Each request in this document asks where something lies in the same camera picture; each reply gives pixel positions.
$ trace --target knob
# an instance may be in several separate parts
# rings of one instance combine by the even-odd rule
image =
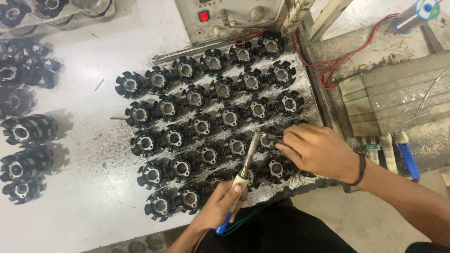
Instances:
[[[257,23],[266,16],[266,12],[264,11],[264,8],[261,6],[255,7],[250,11],[250,16],[252,17],[252,21]]]

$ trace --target red switch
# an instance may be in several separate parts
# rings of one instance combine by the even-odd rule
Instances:
[[[198,13],[198,18],[200,22],[206,22],[209,20],[209,11],[202,11]]]

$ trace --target pliers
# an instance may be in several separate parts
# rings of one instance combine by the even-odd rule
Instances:
[[[276,136],[276,135],[268,134],[268,133],[264,133],[264,132],[261,134],[261,139],[262,139],[262,138],[266,138],[266,139],[274,140],[274,141],[276,141],[276,142],[279,142],[279,143],[281,143],[281,144],[283,144],[283,145],[286,145],[286,146],[290,147],[289,145],[287,145],[286,143],[284,143],[283,137],[284,137],[284,136]]]

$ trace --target black wristband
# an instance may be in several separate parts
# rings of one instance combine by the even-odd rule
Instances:
[[[361,182],[361,180],[363,180],[364,177],[364,172],[365,172],[365,156],[361,153],[357,153],[360,157],[360,176],[358,177],[358,179],[353,183],[353,184],[348,184],[350,186],[355,186],[357,184],[359,184]]]

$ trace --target white electrical terminal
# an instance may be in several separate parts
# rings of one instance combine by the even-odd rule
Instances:
[[[220,32],[219,32],[219,29],[220,29],[220,26],[218,26],[218,25],[215,25],[215,26],[213,26],[212,27],[212,30],[214,31],[214,33],[215,33],[215,35],[217,36],[217,35],[219,35],[220,36]]]

